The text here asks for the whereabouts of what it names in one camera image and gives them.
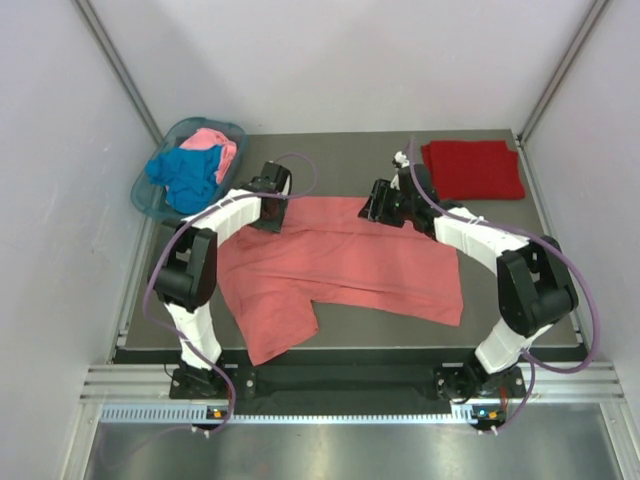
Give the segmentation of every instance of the pink towel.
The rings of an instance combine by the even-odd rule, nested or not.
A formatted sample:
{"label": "pink towel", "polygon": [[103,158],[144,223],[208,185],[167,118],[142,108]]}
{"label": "pink towel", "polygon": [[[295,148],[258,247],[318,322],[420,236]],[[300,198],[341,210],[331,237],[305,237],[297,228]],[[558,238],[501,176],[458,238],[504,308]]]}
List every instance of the pink towel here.
{"label": "pink towel", "polygon": [[199,128],[191,137],[186,139],[180,145],[180,148],[185,150],[209,150],[215,145],[222,145],[222,154],[220,155],[220,166],[216,172],[216,182],[218,185],[222,183],[229,165],[233,157],[235,157],[238,151],[238,146],[235,142],[232,142],[223,133],[213,130],[211,128]]}
{"label": "pink towel", "polygon": [[295,199],[280,234],[247,227],[222,244],[218,282],[254,365],[318,331],[312,301],[460,324],[455,250],[410,225],[358,218],[365,201]]}

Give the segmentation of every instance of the robotic arm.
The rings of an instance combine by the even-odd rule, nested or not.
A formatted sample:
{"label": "robotic arm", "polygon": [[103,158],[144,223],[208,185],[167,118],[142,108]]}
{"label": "robotic arm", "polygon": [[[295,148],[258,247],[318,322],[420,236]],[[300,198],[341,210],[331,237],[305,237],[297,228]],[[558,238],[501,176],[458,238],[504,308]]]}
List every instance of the robotic arm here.
{"label": "robotic arm", "polygon": [[[502,318],[465,362],[455,385],[442,386],[450,392],[465,391],[464,398],[471,398],[508,373],[523,350],[578,306],[578,296],[566,266],[542,247],[525,237],[479,225],[482,218],[457,202],[441,202],[427,168],[415,165],[418,181],[429,198],[469,221],[441,215],[417,191],[402,152],[396,154],[393,164],[395,178],[375,182],[360,216],[396,227],[410,221],[417,231],[455,247],[497,276]],[[553,238],[544,239],[558,247]]]}
{"label": "robotic arm", "polygon": [[[171,315],[176,328],[212,363],[217,363],[222,348],[213,331],[209,301],[216,288],[217,250],[245,225],[279,232],[288,200],[282,198],[240,198],[250,193],[291,193],[291,172],[267,162],[260,176],[240,189],[231,190],[218,204],[224,208],[198,220],[179,239],[163,265],[154,290]],[[151,270],[176,231],[190,219],[168,220],[160,225]],[[179,397],[210,398],[222,388],[222,380],[211,367],[188,348],[180,338],[181,361],[173,378],[180,385]]]}

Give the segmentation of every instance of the laundry basket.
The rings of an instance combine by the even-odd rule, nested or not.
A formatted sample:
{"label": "laundry basket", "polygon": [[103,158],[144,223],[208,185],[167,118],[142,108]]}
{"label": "laundry basket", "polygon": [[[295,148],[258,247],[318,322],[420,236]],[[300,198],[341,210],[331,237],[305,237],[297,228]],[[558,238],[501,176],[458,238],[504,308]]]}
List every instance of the laundry basket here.
{"label": "laundry basket", "polygon": [[[162,139],[162,143],[158,146],[151,158],[156,158],[161,153],[166,153],[174,147],[179,147],[182,142],[196,133],[196,130],[199,128],[218,130],[238,146],[229,170],[227,170],[222,183],[218,186],[216,193],[211,199],[210,204],[213,205],[229,192],[231,183],[240,168],[242,154],[247,147],[247,134],[242,128],[233,123],[217,122],[203,117],[187,118],[171,127],[171,130],[169,130],[169,133]],[[166,196],[166,189],[160,185],[153,185],[144,169],[131,188],[131,201],[135,207],[154,220],[163,221],[170,218],[186,217],[187,215],[177,212],[167,203]]]}

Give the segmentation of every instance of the metal frame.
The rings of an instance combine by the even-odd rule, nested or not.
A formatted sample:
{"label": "metal frame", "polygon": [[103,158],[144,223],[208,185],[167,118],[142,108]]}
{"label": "metal frame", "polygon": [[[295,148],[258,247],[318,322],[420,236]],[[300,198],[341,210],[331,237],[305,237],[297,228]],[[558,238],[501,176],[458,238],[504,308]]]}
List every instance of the metal frame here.
{"label": "metal frame", "polygon": [[564,79],[569,73],[569,70],[571,70],[571,67],[575,63],[578,55],[584,48],[587,40],[591,36],[591,33],[594,31],[610,3],[611,0],[594,0],[591,4],[591,8],[589,8],[589,11],[582,20],[580,27],[578,27],[578,31],[574,35],[573,40],[571,40],[569,48],[567,48],[566,52],[562,56],[562,60],[560,60],[560,63],[553,72],[553,75],[543,90],[540,99],[527,118],[527,121],[522,128],[522,132],[518,135],[518,139],[523,143],[526,143],[531,137],[531,134],[538,125],[538,122],[546,112],[549,104],[555,97],[560,86],[564,82]]}
{"label": "metal frame", "polygon": [[[127,70],[124,62],[117,52],[111,38],[107,34],[100,21],[91,0],[72,0],[77,7],[82,19],[89,27],[96,42],[112,67],[123,89],[128,95],[133,107],[136,109],[149,134],[159,143],[162,133],[158,128],[151,112],[145,104],[142,95],[137,89],[133,78]],[[547,208],[535,176],[531,169],[529,159],[524,148],[536,125],[542,118],[555,94],[567,76],[577,55],[603,16],[610,0],[594,0],[578,29],[569,48],[556,68],[547,87],[543,91],[538,103],[528,117],[522,132],[516,135],[520,158],[524,165],[530,185],[532,186],[534,200],[538,208],[545,230],[553,234],[553,225],[547,214]],[[146,253],[153,233],[153,222],[146,219],[140,230],[135,260],[132,265],[126,286],[126,294],[118,318],[118,327],[113,339],[111,354],[118,346],[122,346],[126,339],[129,319],[135,302],[135,295],[140,283],[141,273],[146,260]],[[581,339],[580,319],[572,318],[576,327],[576,334]],[[563,362],[563,367],[575,365]],[[530,367],[528,364],[520,365],[525,381],[530,379]],[[184,411],[199,411],[203,405],[209,407],[224,408],[226,400],[192,402],[169,400],[170,379],[166,376],[162,365],[95,365],[87,374],[82,390],[79,410],[76,417],[73,441],[71,442],[66,461],[64,463],[61,478],[82,479],[88,465],[89,455],[93,440],[97,433],[98,423],[102,418],[110,421],[117,420],[114,409],[129,411],[128,409],[148,408],[153,412],[175,411],[176,408]],[[553,374],[538,369],[536,386],[530,399],[532,403],[591,403],[599,404],[602,409],[612,447],[615,451],[620,468],[625,479],[638,478],[640,475],[640,440],[635,423],[631,418],[629,408],[625,402],[624,393],[615,374],[614,367],[608,362],[597,362],[587,370],[572,376]],[[414,416],[413,418],[393,418],[367,416],[351,416],[347,418],[319,418],[319,417],[278,417],[264,418],[251,416],[246,418],[234,418],[237,423],[372,423],[372,422],[414,422],[414,423],[459,423],[460,418],[466,421],[464,411],[455,410],[452,416],[435,418],[431,416]],[[166,420],[162,415],[152,420]]]}

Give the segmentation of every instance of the metal tabletop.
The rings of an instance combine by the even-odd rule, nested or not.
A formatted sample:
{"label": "metal tabletop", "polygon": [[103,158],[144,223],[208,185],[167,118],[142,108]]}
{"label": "metal tabletop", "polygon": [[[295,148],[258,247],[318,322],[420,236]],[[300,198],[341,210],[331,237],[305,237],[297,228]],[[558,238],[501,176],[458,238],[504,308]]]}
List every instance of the metal tabletop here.
{"label": "metal tabletop", "polygon": [[[104,458],[167,425],[104,425]],[[86,479],[622,479],[598,405],[531,405],[498,437],[467,425],[232,425],[156,438],[114,471],[94,451]]]}
{"label": "metal tabletop", "polygon": [[[410,135],[418,144],[431,140],[505,140],[515,150],[513,135],[508,130],[322,133],[293,135],[256,135],[249,140],[238,181],[257,175],[265,161],[286,152],[309,155],[318,165],[320,178],[314,192],[318,196],[367,197],[377,178],[391,178],[393,154],[402,149]],[[310,185],[311,170],[297,159],[283,163],[293,173],[294,191]],[[522,171],[521,179],[527,196],[518,201],[468,201],[471,211],[486,218],[542,233],[542,225],[530,186]],[[481,342],[498,319],[495,277],[477,262],[459,254],[460,281],[464,312],[459,327],[450,327],[418,318],[379,310],[344,305],[314,304],[319,332],[296,348],[396,348],[396,347],[472,347]],[[129,327],[126,347],[129,349],[176,348],[177,339],[151,324],[142,315],[141,282],[138,299]],[[154,297],[151,311],[157,318],[170,321],[164,307]],[[212,315],[218,340],[223,348],[244,348],[244,340],[219,289],[212,300]],[[577,345],[573,325],[560,322],[537,341],[543,346]]]}

